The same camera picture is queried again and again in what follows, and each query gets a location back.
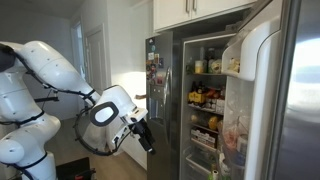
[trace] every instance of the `jar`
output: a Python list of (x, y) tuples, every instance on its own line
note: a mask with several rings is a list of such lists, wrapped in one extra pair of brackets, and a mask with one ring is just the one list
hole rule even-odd
[(202, 60), (198, 60), (195, 62), (195, 73), (203, 73), (204, 65)]

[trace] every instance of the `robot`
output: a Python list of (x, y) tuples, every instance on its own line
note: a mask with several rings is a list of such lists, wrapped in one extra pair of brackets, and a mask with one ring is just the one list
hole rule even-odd
[(0, 42), (0, 116), (4, 119), (0, 124), (18, 127), (0, 140), (0, 162), (20, 170), (23, 179), (56, 179), (54, 156), (44, 150), (44, 144), (60, 128), (59, 119), (40, 109), (30, 95), (22, 79), (26, 73), (46, 88), (79, 95), (89, 104), (90, 121), (96, 126), (107, 126), (120, 117), (123, 124), (113, 143), (125, 138), (124, 132), (130, 129), (140, 135), (146, 151), (155, 152), (154, 139), (143, 119), (148, 111), (138, 108), (121, 86), (109, 87), (99, 95), (48, 44)]

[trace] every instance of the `kitchen cabinet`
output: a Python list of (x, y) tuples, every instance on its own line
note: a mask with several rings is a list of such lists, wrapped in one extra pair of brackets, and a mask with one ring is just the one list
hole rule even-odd
[(142, 148), (139, 139), (140, 136), (129, 135), (122, 143), (121, 148), (132, 157), (141, 167), (147, 170), (147, 152)]
[(256, 0), (154, 0), (154, 30), (179, 25), (249, 8)]

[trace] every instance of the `ceiling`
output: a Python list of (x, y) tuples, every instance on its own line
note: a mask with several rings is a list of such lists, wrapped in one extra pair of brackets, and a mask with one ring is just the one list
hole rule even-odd
[(70, 19), (85, 0), (0, 0), (0, 6)]

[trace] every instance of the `open refrigerator door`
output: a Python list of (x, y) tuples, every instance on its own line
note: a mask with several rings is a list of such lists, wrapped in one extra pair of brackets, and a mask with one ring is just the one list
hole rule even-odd
[(261, 178), (281, 66), (279, 34), (279, 16), (245, 27), (222, 56), (228, 78), (221, 152), (232, 180)]

